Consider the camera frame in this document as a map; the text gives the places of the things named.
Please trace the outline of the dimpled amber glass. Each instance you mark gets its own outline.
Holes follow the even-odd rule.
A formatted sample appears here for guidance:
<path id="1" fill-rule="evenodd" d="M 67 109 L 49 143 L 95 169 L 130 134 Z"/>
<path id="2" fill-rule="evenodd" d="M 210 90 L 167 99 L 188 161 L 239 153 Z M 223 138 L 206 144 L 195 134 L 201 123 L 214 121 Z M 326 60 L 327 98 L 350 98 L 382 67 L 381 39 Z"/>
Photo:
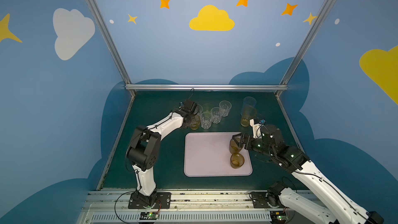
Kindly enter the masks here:
<path id="1" fill-rule="evenodd" d="M 229 151 L 231 154 L 234 153 L 240 153 L 240 151 L 243 149 L 243 146 L 240 143 L 240 136 L 231 138 L 230 140 L 230 146 L 229 146 Z"/>
<path id="2" fill-rule="evenodd" d="M 245 158 L 240 153 L 233 153 L 230 157 L 230 165 L 234 169 L 242 167 L 245 163 Z"/>

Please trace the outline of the short yellow transparent glass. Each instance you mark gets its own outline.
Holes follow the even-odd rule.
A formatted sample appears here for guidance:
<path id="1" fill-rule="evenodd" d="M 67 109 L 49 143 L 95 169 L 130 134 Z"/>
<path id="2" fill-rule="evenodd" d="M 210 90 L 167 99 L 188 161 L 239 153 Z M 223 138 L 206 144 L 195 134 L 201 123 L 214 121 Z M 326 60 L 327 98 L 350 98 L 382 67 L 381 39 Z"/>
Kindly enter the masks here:
<path id="1" fill-rule="evenodd" d="M 191 122 L 190 122 L 190 129 L 192 130 L 197 130 L 201 126 L 201 120 L 199 115 L 194 115 L 191 117 Z"/>

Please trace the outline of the clear faceted glass three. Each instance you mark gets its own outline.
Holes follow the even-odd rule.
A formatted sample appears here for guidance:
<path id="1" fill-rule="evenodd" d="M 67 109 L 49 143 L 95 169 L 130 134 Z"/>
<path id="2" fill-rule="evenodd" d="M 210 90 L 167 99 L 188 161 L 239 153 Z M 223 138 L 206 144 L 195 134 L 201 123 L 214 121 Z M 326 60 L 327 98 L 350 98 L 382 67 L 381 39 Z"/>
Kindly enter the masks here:
<path id="1" fill-rule="evenodd" d="M 203 112 L 200 115 L 201 127 L 205 130 L 212 125 L 212 114 L 210 112 Z"/>

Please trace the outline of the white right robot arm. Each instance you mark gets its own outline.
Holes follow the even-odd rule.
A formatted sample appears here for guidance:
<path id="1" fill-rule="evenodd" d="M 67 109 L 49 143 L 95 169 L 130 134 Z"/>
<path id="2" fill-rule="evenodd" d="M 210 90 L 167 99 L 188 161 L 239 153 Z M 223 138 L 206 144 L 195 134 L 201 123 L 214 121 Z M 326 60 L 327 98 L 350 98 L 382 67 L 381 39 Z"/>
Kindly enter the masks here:
<path id="1" fill-rule="evenodd" d="M 277 133 L 232 136 L 236 148 L 267 155 L 271 160 L 303 183 L 322 205 L 301 197 L 281 182 L 266 192 L 271 208 L 287 207 L 316 224 L 382 224 L 384 218 L 376 211 L 367 211 L 352 201 L 324 176 L 299 148 L 285 144 Z"/>

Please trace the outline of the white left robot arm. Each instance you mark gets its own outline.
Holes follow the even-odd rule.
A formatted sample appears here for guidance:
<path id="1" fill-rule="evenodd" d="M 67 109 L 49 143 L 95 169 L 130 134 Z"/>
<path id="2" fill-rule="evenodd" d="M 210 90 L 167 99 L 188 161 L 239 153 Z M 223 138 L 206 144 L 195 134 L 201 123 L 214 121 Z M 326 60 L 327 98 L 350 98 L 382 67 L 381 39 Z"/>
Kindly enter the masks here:
<path id="1" fill-rule="evenodd" d="M 186 129 L 197 112 L 198 104 L 185 100 L 179 108 L 160 121 L 135 129 L 125 157 L 133 168 L 137 187 L 132 193 L 133 207 L 153 207 L 157 201 L 157 186 L 153 167 L 159 158 L 161 141 L 174 130 Z"/>

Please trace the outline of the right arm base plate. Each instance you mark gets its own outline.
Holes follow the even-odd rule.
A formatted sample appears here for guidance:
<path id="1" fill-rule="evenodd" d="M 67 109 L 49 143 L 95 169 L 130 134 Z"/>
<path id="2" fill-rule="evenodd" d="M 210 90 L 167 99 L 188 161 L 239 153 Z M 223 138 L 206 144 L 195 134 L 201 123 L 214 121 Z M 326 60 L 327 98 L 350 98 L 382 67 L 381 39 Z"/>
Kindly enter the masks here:
<path id="1" fill-rule="evenodd" d="M 272 192 L 252 191 L 249 197 L 254 208 L 285 208 L 279 196 Z"/>

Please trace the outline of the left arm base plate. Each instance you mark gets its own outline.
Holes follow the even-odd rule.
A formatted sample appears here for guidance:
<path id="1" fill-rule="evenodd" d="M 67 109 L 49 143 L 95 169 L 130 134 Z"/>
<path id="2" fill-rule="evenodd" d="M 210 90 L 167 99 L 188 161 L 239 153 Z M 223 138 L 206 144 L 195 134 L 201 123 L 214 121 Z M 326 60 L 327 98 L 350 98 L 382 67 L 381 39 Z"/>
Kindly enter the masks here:
<path id="1" fill-rule="evenodd" d="M 130 196 L 128 209 L 169 209 L 171 203 L 170 192 L 154 191 L 150 196 L 134 192 Z"/>

